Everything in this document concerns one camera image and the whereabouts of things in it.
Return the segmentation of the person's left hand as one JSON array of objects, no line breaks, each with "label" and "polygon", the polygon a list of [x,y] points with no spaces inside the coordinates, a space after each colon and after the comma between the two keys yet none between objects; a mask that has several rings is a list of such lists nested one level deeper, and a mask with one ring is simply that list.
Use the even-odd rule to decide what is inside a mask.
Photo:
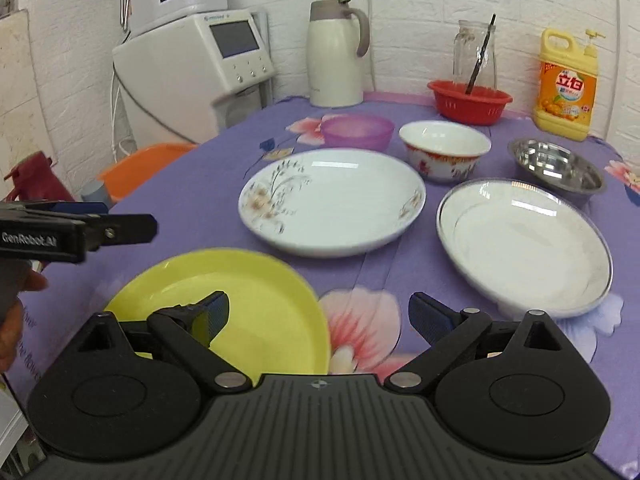
[{"label": "person's left hand", "polygon": [[[30,270],[27,274],[24,292],[39,292],[48,286],[47,279],[38,272]],[[23,304],[21,300],[14,301],[9,308],[0,330],[0,372],[5,373],[10,369],[17,356],[17,345],[23,335]]]}]

